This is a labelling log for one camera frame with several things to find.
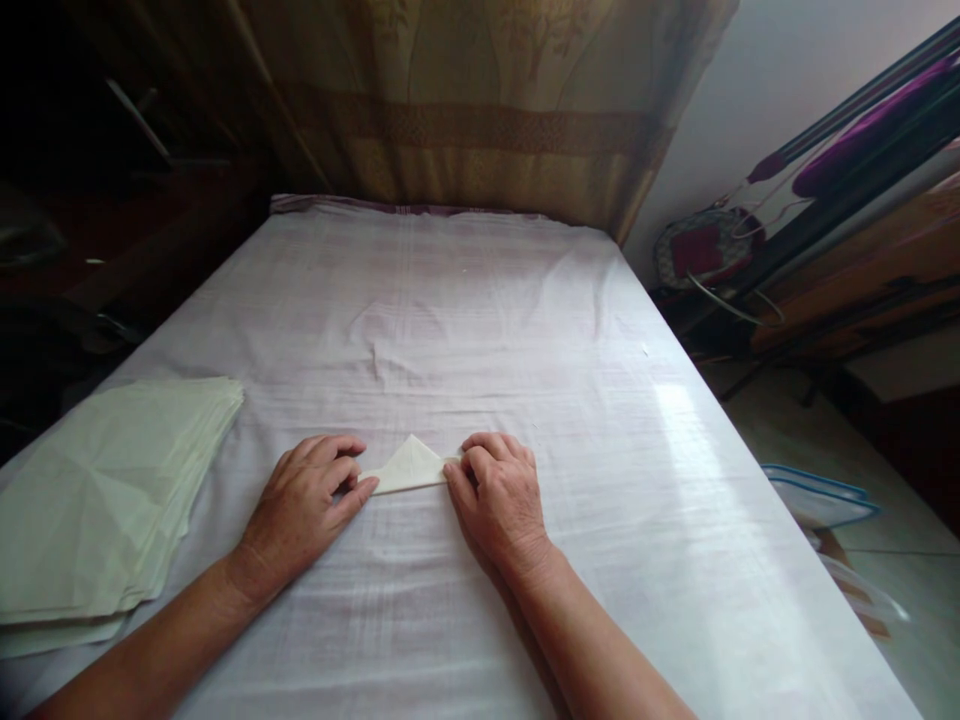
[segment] right hand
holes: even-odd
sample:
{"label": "right hand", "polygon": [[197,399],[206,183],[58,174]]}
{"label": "right hand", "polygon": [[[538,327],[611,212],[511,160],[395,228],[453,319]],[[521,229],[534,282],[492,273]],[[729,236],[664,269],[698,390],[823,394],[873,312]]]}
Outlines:
{"label": "right hand", "polygon": [[463,449],[460,466],[448,463],[443,474],[467,532],[508,581],[536,574],[553,545],[543,525],[533,451],[504,433],[474,433]]}

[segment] white wall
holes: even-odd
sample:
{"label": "white wall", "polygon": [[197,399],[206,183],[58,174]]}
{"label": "white wall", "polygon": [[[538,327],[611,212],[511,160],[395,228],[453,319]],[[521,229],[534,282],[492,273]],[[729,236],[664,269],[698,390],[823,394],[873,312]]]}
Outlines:
{"label": "white wall", "polygon": [[732,190],[958,12],[957,0],[740,0],[624,247],[641,282],[658,284],[650,256],[667,223]]}
{"label": "white wall", "polygon": [[960,325],[847,363],[881,402],[960,385]]}

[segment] hand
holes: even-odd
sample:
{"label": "hand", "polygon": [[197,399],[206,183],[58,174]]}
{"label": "hand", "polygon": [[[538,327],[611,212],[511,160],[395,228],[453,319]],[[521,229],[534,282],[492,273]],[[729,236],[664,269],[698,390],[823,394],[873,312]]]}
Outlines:
{"label": "hand", "polygon": [[[379,478],[357,484],[348,453],[367,449],[352,435],[317,435],[287,450],[267,481],[240,544],[228,556],[231,582],[265,606],[309,568],[360,512]],[[341,486],[348,492],[334,500]]]}
{"label": "hand", "polygon": [[464,526],[508,582],[535,574],[553,545],[543,526],[533,451],[503,433],[475,433],[463,449],[460,467],[448,463],[443,474]]}

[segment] mattress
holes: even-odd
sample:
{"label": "mattress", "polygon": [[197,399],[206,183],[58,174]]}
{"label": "mattress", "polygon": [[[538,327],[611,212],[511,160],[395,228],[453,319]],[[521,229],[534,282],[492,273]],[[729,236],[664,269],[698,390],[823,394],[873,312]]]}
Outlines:
{"label": "mattress", "polygon": [[[301,438],[359,435],[371,469],[411,433],[452,455],[498,430],[537,455],[551,538],[701,718],[919,717],[608,237],[537,216],[286,209],[103,386],[228,375],[247,397],[166,589],[122,634],[234,546]],[[374,497],[180,716],[553,715],[506,599],[445,487]],[[8,707],[106,647],[0,664]]]}

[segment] white cloth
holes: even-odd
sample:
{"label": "white cloth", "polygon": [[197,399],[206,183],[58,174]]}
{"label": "white cloth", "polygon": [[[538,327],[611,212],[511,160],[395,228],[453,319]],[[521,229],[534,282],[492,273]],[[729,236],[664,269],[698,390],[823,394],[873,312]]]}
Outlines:
{"label": "white cloth", "polygon": [[415,435],[408,437],[397,448],[387,464],[376,470],[361,473],[359,480],[376,475],[380,482],[374,495],[401,490],[414,490],[429,485],[443,485],[443,465],[446,460],[428,448]]}
{"label": "white cloth", "polygon": [[0,493],[0,657],[106,640],[123,622],[107,616],[160,595],[242,402],[229,378],[134,382],[25,453]]}
{"label": "white cloth", "polygon": [[[380,467],[414,433],[537,455],[547,530],[701,718],[919,717],[602,233],[326,206],[271,217],[108,381],[229,375],[246,402],[159,602],[237,542],[315,433]],[[6,662],[29,709],[102,646]],[[370,500],[182,717],[542,717],[552,706],[443,486]]]}

